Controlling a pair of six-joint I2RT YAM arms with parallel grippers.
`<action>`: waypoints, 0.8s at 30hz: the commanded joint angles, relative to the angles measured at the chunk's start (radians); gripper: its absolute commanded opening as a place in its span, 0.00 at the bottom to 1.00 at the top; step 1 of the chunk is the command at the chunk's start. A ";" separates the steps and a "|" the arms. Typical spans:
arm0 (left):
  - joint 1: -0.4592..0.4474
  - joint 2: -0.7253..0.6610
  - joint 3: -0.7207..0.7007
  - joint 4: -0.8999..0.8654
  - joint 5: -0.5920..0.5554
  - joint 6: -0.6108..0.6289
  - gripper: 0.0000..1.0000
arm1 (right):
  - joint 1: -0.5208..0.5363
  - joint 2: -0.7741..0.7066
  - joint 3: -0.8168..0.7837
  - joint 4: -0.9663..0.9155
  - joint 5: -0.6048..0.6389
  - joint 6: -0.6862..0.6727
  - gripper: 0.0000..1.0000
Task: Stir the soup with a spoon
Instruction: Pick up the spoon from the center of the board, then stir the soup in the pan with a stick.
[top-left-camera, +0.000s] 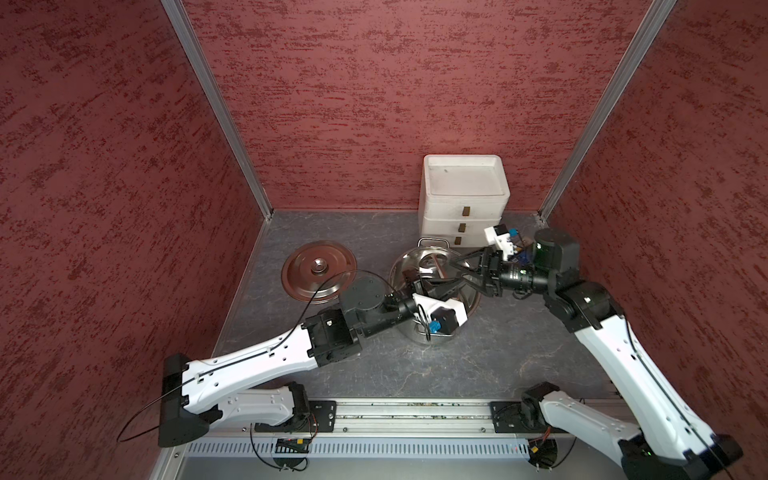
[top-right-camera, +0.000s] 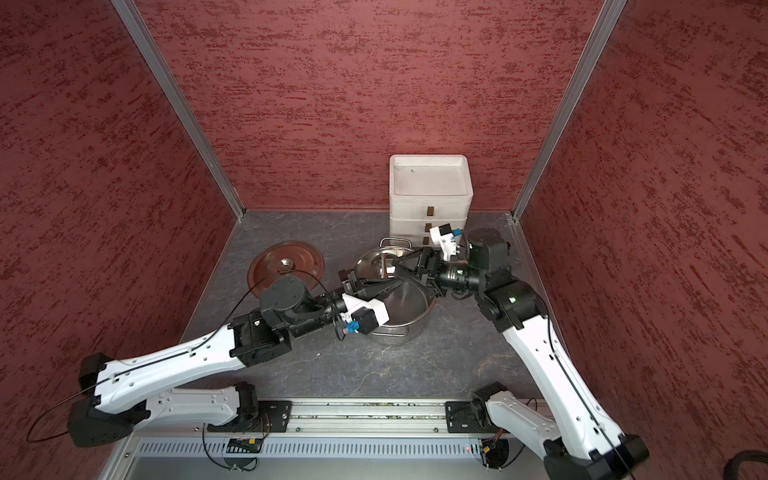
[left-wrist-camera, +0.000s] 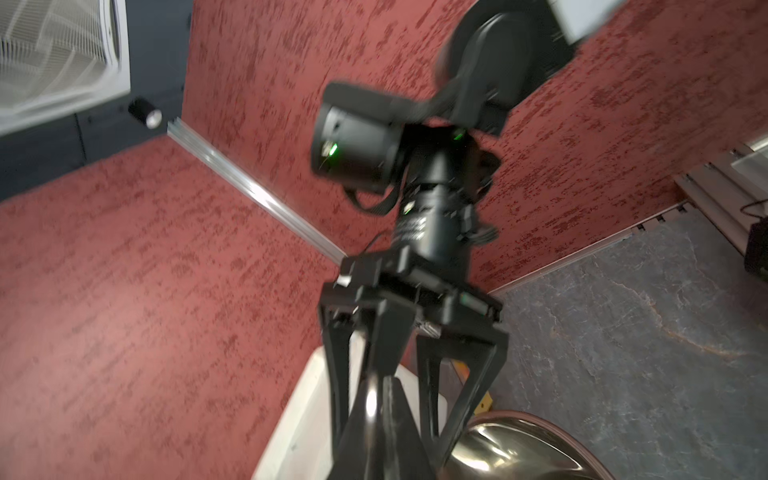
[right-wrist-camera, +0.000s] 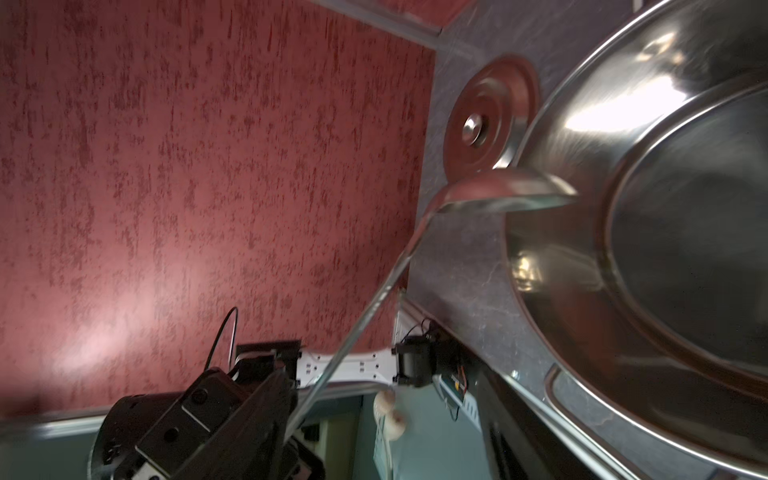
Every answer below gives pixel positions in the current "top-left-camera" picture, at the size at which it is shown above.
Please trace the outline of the long steel ladle spoon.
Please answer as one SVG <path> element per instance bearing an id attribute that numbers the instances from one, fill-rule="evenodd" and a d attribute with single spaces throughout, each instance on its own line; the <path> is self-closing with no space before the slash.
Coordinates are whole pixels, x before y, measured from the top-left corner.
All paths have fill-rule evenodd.
<path id="1" fill-rule="evenodd" d="M 444 256 L 432 253 L 423 257 L 419 262 L 419 275 L 422 290 L 427 296 L 440 296 L 441 288 L 446 285 L 449 277 L 445 270 Z"/>

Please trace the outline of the steel pot lid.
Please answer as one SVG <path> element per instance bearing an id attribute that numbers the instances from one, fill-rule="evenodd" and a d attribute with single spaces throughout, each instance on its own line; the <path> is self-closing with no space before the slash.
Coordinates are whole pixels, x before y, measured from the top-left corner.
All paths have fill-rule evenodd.
<path id="1" fill-rule="evenodd" d="M 295 300 L 323 304 L 337 298 L 355 279 L 357 259 L 344 245 L 315 241 L 295 250 L 281 270 L 285 292 Z"/>

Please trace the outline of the stainless steel pot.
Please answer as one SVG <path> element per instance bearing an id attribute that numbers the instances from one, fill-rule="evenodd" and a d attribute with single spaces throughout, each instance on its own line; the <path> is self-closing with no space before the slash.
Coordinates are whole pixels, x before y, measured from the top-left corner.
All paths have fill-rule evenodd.
<path id="1" fill-rule="evenodd" d="M 401 255 L 389 282 L 408 295 L 417 294 L 423 308 L 416 318 L 398 326 L 406 338 L 422 345 L 440 345 L 456 338 L 480 303 L 480 294 L 452 263 L 459 253 L 445 239 L 422 237 Z"/>

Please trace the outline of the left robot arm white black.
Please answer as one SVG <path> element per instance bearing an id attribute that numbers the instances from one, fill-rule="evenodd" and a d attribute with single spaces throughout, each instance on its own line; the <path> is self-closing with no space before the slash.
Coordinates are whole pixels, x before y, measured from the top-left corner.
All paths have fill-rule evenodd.
<path id="1" fill-rule="evenodd" d="M 406 322 L 425 326 L 447 320 L 453 327 L 467 319 L 456 299 L 459 279 L 418 280 L 391 290 L 382 280 L 360 278 L 340 293 L 336 305 L 321 310 L 275 338 L 204 360 L 183 354 L 163 366 L 158 444 L 184 445 L 205 436 L 210 427 L 235 411 L 242 391 L 283 377 L 339 362 L 362 349 L 361 338 Z"/>

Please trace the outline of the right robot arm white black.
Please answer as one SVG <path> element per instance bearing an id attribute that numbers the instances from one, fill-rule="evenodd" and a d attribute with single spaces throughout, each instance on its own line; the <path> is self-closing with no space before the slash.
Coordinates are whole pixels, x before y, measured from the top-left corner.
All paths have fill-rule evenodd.
<path id="1" fill-rule="evenodd" d="M 452 266 L 488 297 L 504 291 L 541 296 L 597 360 L 635 418 L 622 424 L 543 382 L 522 400 L 531 424 L 570 433 L 619 465 L 629 479 L 711 479 L 742 458 L 738 442 L 715 433 L 666 379 L 608 290 L 581 276 L 576 239 L 553 228 L 539 230 L 521 264 L 503 226 L 486 234 L 488 246 Z"/>

